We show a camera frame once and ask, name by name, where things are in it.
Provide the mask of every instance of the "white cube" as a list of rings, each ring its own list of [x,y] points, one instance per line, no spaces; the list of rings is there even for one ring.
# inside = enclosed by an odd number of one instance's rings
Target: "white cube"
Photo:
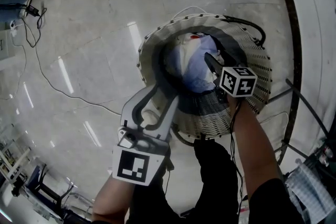
[[[252,96],[258,76],[248,67],[223,67],[219,86],[233,97]]]

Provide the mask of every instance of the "black pants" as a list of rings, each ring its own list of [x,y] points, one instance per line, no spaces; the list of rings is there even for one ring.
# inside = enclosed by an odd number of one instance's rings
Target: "black pants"
[[[187,218],[180,218],[165,199],[162,188],[163,166],[150,186],[136,185],[127,224],[238,223],[238,179],[230,155],[214,140],[198,142],[194,148],[201,165],[203,189]]]

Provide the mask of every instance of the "black sleeve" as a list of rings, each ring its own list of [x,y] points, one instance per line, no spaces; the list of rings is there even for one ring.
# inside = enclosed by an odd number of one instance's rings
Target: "black sleeve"
[[[249,207],[249,224],[304,224],[279,179],[271,179],[257,188],[250,199]]]

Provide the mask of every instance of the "marble floor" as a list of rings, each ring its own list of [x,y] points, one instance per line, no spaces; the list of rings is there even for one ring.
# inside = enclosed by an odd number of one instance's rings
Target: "marble floor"
[[[137,36],[143,38],[192,5],[251,20],[265,30],[273,70],[272,96],[286,89],[285,79],[293,75],[291,30],[284,0],[33,0],[33,5],[48,8],[36,49],[51,84],[70,96],[119,113],[128,98],[143,87],[134,50],[141,41],[132,35],[130,24],[136,25]],[[37,36],[36,19],[27,18],[27,23]],[[13,137],[19,136],[18,141],[47,163],[59,180],[70,179],[78,186],[77,192],[93,199],[109,176],[120,118],[53,90],[40,73],[35,50],[25,41],[22,26],[14,42],[25,46],[27,63],[19,87],[18,77],[25,65],[21,47],[15,50],[22,60],[0,71],[0,98],[15,96],[0,101],[0,129],[13,124]],[[284,135],[287,117],[282,112],[289,112],[290,102],[288,95],[266,106],[259,115],[274,148]],[[229,149],[229,136],[218,142]],[[200,195],[200,167],[191,147],[175,138],[171,147],[175,170],[167,200],[181,212],[193,207]]]

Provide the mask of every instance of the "forearm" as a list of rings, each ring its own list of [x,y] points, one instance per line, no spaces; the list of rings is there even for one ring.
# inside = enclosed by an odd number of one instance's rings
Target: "forearm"
[[[111,175],[94,201],[93,221],[123,223],[132,200],[134,186],[132,183],[115,179]]]
[[[232,102],[230,109],[233,115],[235,104]],[[246,101],[243,101],[236,115],[234,132],[245,174],[247,193],[251,197],[264,182],[279,178],[277,161],[266,133]]]

